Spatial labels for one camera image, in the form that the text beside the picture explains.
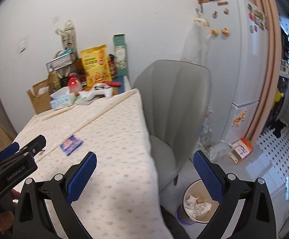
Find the chair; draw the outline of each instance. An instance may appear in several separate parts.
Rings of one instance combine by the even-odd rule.
[[[210,76],[195,64],[158,60],[134,82],[142,97],[160,191],[177,178],[192,154],[209,105]]]

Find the finger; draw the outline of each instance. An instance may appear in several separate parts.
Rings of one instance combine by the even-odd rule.
[[[10,229],[14,222],[14,215],[11,211],[0,213],[0,231],[4,233]]]
[[[12,189],[12,190],[11,190],[11,194],[12,194],[13,199],[20,199],[20,196],[21,196],[21,193],[20,193],[20,192]]]

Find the chair backrest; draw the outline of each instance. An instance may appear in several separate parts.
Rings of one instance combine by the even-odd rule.
[[[177,166],[192,153],[211,92],[211,73],[195,64],[157,60],[136,79],[149,133],[173,150]]]

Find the chair leg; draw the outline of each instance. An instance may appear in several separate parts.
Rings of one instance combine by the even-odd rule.
[[[174,178],[174,186],[177,186],[177,178],[179,178],[179,175]]]

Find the floor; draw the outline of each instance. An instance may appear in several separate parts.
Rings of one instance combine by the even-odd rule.
[[[260,135],[256,143],[273,164],[283,182],[289,176],[289,126],[282,129],[281,137],[276,138],[272,130]]]
[[[226,173],[234,173],[240,180],[255,181],[258,177],[265,179],[268,190],[271,194],[276,219],[276,230],[278,234],[288,217],[289,202],[285,201],[285,184],[282,178],[259,146],[255,145],[252,154],[238,165],[236,165],[228,155],[224,156],[218,164]],[[174,186],[173,183],[171,183],[160,192],[161,205],[170,213],[175,215],[177,208],[182,203],[182,197],[185,190],[192,182],[199,178],[200,177],[193,167],[193,164],[188,160],[179,174],[177,186]],[[243,200],[239,201],[231,222],[222,238],[228,238],[231,236],[241,213],[243,202]],[[199,236],[205,226],[206,225],[204,224],[197,223],[183,227],[191,239],[195,239]]]

